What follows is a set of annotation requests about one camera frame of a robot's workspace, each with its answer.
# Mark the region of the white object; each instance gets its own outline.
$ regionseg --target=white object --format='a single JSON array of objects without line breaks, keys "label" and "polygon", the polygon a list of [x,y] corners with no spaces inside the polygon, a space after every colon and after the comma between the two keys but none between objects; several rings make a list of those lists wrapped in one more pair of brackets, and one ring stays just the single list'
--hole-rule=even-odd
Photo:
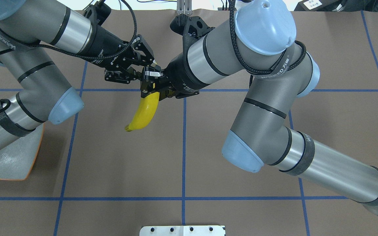
[{"label": "white object", "polygon": [[145,226],[139,236],[225,236],[225,226]]},{"label": "white object", "polygon": [[319,0],[309,0],[307,2],[304,2],[304,5],[309,9],[315,9],[318,6],[321,6],[322,3]]}]

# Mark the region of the silver arm segment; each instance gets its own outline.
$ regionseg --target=silver arm segment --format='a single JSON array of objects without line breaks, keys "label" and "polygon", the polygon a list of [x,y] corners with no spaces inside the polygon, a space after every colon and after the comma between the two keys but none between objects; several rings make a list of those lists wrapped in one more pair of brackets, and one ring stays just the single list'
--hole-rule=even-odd
[{"label": "silver arm segment", "polygon": [[[248,66],[269,69],[286,48],[294,49],[289,64],[300,57],[301,48],[292,43],[294,20],[282,1],[253,1],[238,10],[235,21],[240,55]],[[244,26],[241,22],[251,24]],[[182,73],[173,75],[168,71],[169,67],[165,69],[169,77],[176,78],[174,83],[185,82],[182,93],[183,90],[187,93],[199,90],[243,69],[233,51],[228,21],[191,45],[187,58],[190,68],[186,70],[187,79],[182,79]],[[256,76],[222,154],[234,165],[250,172],[258,172],[264,164],[275,166],[281,172],[307,179],[362,203],[378,215],[378,168],[354,160],[283,125],[294,100],[309,93],[319,76],[318,66],[310,54],[297,67],[282,75],[273,78]]]},{"label": "silver arm segment", "polygon": [[10,98],[11,106],[0,114],[0,149],[45,121],[60,124],[84,106],[42,48],[20,48],[5,34],[23,43],[42,40],[79,53],[90,41],[90,20],[56,0],[18,1],[16,7],[0,19],[0,51],[15,49],[0,55],[0,63],[24,89]]}]

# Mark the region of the screw hole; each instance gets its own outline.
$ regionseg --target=screw hole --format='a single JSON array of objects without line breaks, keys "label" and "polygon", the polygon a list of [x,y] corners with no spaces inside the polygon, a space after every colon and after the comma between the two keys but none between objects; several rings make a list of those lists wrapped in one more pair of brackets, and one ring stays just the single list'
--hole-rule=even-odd
[{"label": "screw hole", "polygon": [[270,3],[269,3],[268,1],[263,2],[262,6],[263,6],[264,8],[268,8],[268,7],[270,7]]}]

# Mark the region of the banana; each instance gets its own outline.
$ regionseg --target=banana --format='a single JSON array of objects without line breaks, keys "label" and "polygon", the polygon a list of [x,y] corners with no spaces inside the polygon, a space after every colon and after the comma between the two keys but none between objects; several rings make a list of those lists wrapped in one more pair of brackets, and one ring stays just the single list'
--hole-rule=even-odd
[{"label": "banana", "polygon": [[132,118],[129,125],[125,127],[127,132],[145,128],[150,123],[157,110],[159,95],[159,92],[154,92],[145,98],[141,98],[134,118]]}]

